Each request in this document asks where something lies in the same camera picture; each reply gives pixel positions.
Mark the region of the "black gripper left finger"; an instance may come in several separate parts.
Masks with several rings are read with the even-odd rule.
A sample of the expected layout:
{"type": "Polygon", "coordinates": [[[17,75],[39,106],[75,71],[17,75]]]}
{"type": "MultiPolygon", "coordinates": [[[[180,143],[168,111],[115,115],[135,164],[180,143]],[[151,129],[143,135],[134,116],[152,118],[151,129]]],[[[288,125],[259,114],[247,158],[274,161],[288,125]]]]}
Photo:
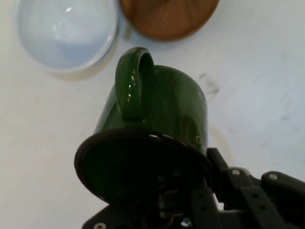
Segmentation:
{"type": "Polygon", "coordinates": [[[220,229],[212,191],[194,174],[142,177],[109,200],[84,229],[220,229]]]}

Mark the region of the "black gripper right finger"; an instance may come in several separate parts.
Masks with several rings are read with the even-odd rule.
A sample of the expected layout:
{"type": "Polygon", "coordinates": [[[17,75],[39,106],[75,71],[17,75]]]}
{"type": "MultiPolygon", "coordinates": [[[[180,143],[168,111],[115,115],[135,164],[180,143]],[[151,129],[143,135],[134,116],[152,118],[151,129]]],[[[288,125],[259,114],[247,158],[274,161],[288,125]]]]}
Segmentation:
{"type": "Polygon", "coordinates": [[[208,148],[213,192],[225,210],[245,213],[257,229],[303,229],[305,183],[281,172],[260,179],[246,169],[229,167],[217,148],[208,148]]]}

